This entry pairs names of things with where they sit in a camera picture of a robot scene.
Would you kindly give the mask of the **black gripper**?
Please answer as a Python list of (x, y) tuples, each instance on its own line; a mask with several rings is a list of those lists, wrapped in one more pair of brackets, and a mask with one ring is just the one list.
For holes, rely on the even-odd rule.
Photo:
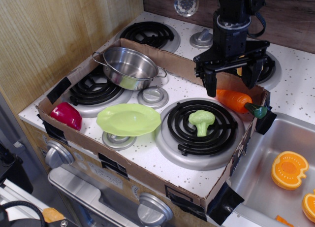
[(213, 45), (206, 52), (194, 57), (195, 75), (200, 77), (207, 95), (216, 97), (218, 72), (242, 68), (242, 81), (248, 89), (253, 88), (267, 61), (266, 49), (270, 42), (247, 40), (256, 38), (249, 33), (251, 15), (244, 11), (216, 11), (213, 17)]

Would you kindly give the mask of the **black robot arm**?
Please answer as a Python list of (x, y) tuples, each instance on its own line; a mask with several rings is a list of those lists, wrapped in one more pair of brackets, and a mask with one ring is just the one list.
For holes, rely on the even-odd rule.
[(259, 10), (265, 0), (218, 0), (213, 16), (213, 44), (194, 57), (195, 76), (203, 81), (210, 97), (216, 96), (216, 74), (233, 68), (242, 69), (242, 81), (253, 88), (267, 61), (269, 41), (257, 40), (264, 34), (266, 21)]

